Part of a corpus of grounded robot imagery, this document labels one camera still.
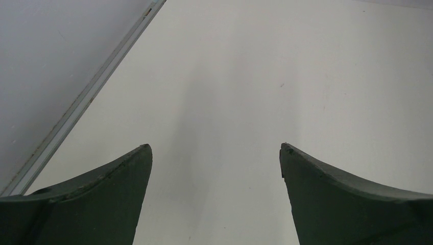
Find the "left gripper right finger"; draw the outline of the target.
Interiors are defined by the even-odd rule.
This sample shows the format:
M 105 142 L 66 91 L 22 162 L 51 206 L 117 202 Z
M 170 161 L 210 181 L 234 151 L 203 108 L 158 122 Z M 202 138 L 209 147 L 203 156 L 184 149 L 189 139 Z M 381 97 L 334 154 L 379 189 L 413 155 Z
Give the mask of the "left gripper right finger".
M 366 180 L 283 143 L 300 244 L 432 244 L 432 195 Z

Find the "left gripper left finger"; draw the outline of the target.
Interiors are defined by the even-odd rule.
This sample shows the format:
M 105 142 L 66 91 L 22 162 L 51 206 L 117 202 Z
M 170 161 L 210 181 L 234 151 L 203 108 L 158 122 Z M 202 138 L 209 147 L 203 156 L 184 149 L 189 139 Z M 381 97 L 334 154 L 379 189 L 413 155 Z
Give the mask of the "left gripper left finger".
M 144 144 L 67 181 L 1 198 L 1 244 L 132 244 L 152 162 Z

